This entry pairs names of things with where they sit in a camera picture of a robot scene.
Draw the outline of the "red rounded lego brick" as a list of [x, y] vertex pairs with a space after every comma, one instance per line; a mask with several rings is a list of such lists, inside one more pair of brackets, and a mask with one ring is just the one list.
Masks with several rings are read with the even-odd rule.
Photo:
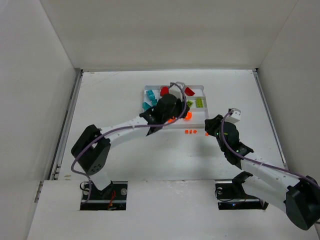
[[160, 89], [160, 96], [163, 97], [164, 95], [169, 94], [169, 88], [167, 86], [164, 86]]

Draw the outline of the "teal rounded lego brick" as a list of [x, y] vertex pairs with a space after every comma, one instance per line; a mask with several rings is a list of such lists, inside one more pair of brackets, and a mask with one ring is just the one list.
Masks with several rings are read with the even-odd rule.
[[148, 97], [148, 99], [150, 100], [150, 101], [153, 101], [153, 100], [156, 100], [157, 98], [156, 98], [156, 96], [155, 96], [155, 94], [154, 94], [154, 92], [150, 89], [150, 90], [147, 90], [146, 92], [146, 96]]

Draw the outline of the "lime lego brick cluster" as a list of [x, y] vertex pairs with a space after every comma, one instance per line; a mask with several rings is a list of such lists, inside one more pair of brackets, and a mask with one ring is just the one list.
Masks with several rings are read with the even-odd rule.
[[191, 108], [193, 104], [194, 104], [194, 103], [193, 103], [192, 101], [190, 101], [190, 100], [187, 101], [187, 106], [188, 106], [189, 108]]
[[195, 104], [196, 104], [197, 108], [203, 108], [204, 107], [203, 100], [201, 98], [197, 98], [195, 100]]

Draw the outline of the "orange round disc piece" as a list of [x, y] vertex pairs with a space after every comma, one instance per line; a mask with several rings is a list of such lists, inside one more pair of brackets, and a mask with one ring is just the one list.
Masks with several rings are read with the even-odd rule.
[[183, 118], [184, 121], [189, 121], [192, 119], [192, 113], [188, 112], [187, 115]]

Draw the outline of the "red long brick cluster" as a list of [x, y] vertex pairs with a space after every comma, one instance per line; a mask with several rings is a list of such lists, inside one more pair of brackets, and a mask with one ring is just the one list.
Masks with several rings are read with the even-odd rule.
[[184, 89], [184, 93], [185, 93], [188, 97], [192, 97], [192, 96], [195, 95], [195, 92], [194, 92], [192, 89], [190, 89], [189, 87], [186, 87], [186, 88]]

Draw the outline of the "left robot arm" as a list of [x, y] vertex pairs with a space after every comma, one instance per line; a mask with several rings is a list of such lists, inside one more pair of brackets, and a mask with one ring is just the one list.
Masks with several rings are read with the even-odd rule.
[[112, 181], [104, 170], [111, 149], [127, 141], [152, 135], [169, 126], [168, 120], [184, 118], [188, 111], [185, 95], [177, 98], [166, 94], [156, 106], [132, 120], [107, 127], [105, 132], [94, 124], [87, 126], [71, 148], [74, 157], [71, 171], [86, 176], [97, 190], [104, 190]]

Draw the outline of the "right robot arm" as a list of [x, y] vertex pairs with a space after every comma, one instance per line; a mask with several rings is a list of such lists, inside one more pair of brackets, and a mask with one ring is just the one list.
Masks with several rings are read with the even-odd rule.
[[244, 193], [273, 205], [301, 230], [320, 220], [320, 186], [310, 176], [274, 166], [240, 141], [239, 111], [204, 121], [205, 132], [215, 137], [226, 160], [242, 172], [233, 182]]

